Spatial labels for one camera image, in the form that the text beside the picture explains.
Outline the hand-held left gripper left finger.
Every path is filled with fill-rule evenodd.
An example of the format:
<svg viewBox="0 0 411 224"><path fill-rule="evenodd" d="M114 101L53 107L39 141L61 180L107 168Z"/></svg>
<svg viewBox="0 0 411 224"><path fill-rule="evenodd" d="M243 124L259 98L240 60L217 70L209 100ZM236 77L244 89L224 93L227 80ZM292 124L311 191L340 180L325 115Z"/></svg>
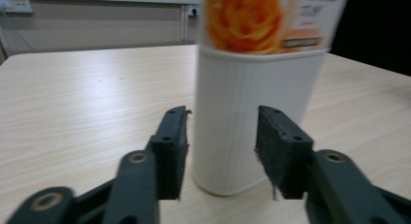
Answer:
<svg viewBox="0 0 411 224"><path fill-rule="evenodd" d="M147 148L156 158L157 194L159 200L178 200L185 173L189 143L185 106L165 112Z"/></svg>

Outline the white wall socket yellow label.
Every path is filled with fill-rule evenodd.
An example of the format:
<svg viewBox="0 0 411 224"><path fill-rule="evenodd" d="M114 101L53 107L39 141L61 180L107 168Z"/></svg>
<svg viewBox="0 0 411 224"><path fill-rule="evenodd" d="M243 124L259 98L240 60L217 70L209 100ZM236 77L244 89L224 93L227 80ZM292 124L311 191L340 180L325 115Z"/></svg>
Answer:
<svg viewBox="0 0 411 224"><path fill-rule="evenodd" d="M30 0L0 0L0 13L32 14Z"/></svg>

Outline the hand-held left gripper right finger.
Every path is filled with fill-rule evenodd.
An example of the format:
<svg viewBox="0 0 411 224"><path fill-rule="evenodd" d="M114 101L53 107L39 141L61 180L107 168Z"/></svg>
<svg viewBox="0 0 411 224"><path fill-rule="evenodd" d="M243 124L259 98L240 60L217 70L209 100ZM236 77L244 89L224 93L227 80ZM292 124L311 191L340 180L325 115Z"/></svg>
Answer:
<svg viewBox="0 0 411 224"><path fill-rule="evenodd" d="M286 113L258 108L255 152L269 181L284 199L299 200L306 186L305 165L314 141Z"/></svg>

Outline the white ribbed plastic basket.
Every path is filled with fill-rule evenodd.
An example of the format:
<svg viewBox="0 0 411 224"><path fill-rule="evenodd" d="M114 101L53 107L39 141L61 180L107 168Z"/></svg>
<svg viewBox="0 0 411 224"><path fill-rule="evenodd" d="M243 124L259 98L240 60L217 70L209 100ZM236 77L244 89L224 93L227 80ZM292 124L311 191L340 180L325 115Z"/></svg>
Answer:
<svg viewBox="0 0 411 224"><path fill-rule="evenodd" d="M325 49L272 55L199 47L193 175L206 192L233 196L265 179L254 153L258 108L303 120Z"/></svg>

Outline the white pump bottle orange label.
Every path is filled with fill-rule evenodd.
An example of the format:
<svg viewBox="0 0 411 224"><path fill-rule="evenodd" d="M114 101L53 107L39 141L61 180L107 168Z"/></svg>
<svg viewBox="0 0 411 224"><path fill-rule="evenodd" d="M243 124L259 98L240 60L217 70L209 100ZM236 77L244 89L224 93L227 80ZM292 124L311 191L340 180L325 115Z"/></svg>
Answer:
<svg viewBox="0 0 411 224"><path fill-rule="evenodd" d="M347 0L202 0L201 44L271 55L328 48Z"/></svg>

